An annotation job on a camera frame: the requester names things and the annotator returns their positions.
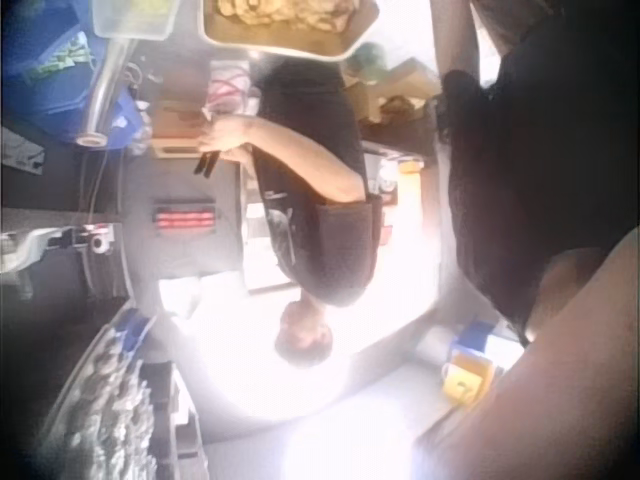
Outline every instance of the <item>food tray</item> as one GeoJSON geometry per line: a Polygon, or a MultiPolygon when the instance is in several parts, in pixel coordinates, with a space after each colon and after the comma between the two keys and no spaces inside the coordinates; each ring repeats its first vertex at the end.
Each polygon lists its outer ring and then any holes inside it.
{"type": "Polygon", "coordinates": [[[281,23],[246,25],[218,12],[216,0],[201,0],[198,28],[205,41],[222,47],[337,62],[351,56],[379,15],[375,0],[360,0],[360,8],[353,13],[345,31],[329,33],[296,30],[281,23]]]}

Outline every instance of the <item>hand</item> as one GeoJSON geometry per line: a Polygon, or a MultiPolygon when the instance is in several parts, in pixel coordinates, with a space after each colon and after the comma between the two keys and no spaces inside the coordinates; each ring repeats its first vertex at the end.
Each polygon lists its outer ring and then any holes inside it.
{"type": "Polygon", "coordinates": [[[214,117],[205,127],[200,137],[198,149],[201,152],[226,152],[249,141],[252,117],[243,115],[222,115],[214,117]]]}

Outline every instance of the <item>dark shirt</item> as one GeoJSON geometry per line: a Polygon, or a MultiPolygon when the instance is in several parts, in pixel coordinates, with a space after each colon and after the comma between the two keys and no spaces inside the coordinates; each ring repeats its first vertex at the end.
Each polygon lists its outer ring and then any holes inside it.
{"type": "Polygon", "coordinates": [[[554,17],[483,90],[443,81],[458,263],[522,332],[548,262],[638,225],[637,17],[554,17]]]}
{"type": "MultiPolygon", "coordinates": [[[[367,188],[353,111],[333,66],[287,60],[262,85],[260,115],[316,141],[357,172],[367,188]]],[[[282,270],[318,300],[355,301],[370,282],[380,240],[381,202],[329,204],[265,152],[255,167],[271,241],[282,270]]]]}

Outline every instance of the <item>sleeve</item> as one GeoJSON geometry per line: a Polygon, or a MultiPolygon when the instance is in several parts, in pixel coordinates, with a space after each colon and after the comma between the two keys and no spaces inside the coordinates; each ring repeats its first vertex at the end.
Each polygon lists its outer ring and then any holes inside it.
{"type": "Polygon", "coordinates": [[[376,266],[382,201],[317,205],[320,275],[319,300],[334,306],[353,303],[364,292],[376,266]]]}

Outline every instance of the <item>black t-shirt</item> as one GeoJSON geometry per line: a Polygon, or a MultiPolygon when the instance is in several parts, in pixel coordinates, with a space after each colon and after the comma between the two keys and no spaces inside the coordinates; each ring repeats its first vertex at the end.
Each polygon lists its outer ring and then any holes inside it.
{"type": "MultiPolygon", "coordinates": [[[[287,60],[262,85],[260,115],[316,141],[367,177],[358,127],[330,65],[287,60]]],[[[291,169],[256,151],[256,175],[282,270],[322,302],[344,306],[370,282],[380,240],[381,201],[328,204],[291,169]]]]}
{"type": "Polygon", "coordinates": [[[443,81],[458,263],[521,331],[551,258],[638,225],[636,18],[555,17],[483,90],[443,81]]]}

